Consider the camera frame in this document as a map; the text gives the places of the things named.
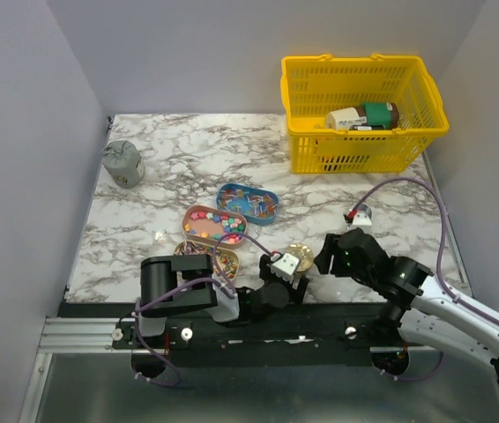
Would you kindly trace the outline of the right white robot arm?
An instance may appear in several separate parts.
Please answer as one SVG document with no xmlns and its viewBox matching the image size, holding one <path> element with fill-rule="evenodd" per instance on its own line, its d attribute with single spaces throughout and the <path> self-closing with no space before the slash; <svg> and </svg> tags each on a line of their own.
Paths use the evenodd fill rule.
<svg viewBox="0 0 499 423">
<path fill-rule="evenodd" d="M 322 274 L 351 278 L 385 298 L 372 326 L 379 343 L 403 338 L 473 357 L 495 370 L 499 385 L 499 312 L 447 286 L 412 258 L 388 255 L 360 228 L 327 234 L 314 263 Z"/>
</svg>

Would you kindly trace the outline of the pink tray star candies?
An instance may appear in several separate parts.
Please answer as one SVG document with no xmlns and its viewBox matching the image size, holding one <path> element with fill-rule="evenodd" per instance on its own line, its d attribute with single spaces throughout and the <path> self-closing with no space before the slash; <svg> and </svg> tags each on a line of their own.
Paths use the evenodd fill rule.
<svg viewBox="0 0 499 423">
<path fill-rule="evenodd" d="M 182 230 L 188 240 L 213 245 L 226 234 L 220 246 L 228 249 L 237 249 L 245 242 L 243 234 L 248 225 L 241 214 L 201 204 L 192 205 L 182 218 Z"/>
</svg>

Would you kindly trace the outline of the blue tray clear lollipops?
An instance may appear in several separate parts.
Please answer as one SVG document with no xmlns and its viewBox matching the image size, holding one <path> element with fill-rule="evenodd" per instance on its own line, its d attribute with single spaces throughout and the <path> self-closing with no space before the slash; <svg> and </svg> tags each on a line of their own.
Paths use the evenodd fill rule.
<svg viewBox="0 0 499 423">
<path fill-rule="evenodd" d="M 249 223 L 266 226 L 277 217 L 279 198 L 265 189 L 227 183 L 219 188 L 216 205 L 220 210 L 241 214 Z"/>
</svg>

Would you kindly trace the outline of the beige tray rainbow lollipops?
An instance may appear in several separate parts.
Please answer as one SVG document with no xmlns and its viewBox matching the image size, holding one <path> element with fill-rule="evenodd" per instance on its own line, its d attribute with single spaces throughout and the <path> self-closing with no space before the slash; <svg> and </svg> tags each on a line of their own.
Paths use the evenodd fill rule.
<svg viewBox="0 0 499 423">
<path fill-rule="evenodd" d="M 181 241 L 174 249 L 174 254 L 176 256 L 184 255 L 197 255 L 197 254 L 207 254 L 211 255 L 213 251 L 213 246 L 205 243 L 199 243 L 195 241 Z M 216 249 L 216 259 L 218 265 L 214 267 L 214 274 L 219 276 L 220 273 L 218 269 L 227 275 L 227 277 L 233 281 L 238 273 L 240 260 L 237 254 L 231 250 L 217 248 Z"/>
</svg>

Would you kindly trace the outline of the silver metal scoop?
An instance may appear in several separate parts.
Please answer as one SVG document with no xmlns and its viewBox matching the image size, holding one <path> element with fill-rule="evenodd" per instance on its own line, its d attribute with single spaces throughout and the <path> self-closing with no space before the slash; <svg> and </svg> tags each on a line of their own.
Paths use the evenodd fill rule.
<svg viewBox="0 0 499 423">
<path fill-rule="evenodd" d="M 367 204 L 359 204 L 356 208 L 355 217 L 372 220 L 372 210 Z"/>
</svg>

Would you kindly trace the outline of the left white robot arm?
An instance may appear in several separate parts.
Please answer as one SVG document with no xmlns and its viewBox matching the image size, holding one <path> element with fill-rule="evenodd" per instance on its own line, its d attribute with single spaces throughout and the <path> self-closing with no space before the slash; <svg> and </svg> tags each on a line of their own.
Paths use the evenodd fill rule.
<svg viewBox="0 0 499 423">
<path fill-rule="evenodd" d="M 300 260 L 288 253 L 277 259 L 264 254 L 257 290 L 229 288 L 212 276 L 209 254 L 156 256 L 140 264 L 140 297 L 135 307 L 133 338 L 144 348 L 155 347 L 167 319 L 204 310 L 224 326 L 244 326 L 264 321 L 289 304 L 300 305 L 309 278 L 298 271 Z"/>
</svg>

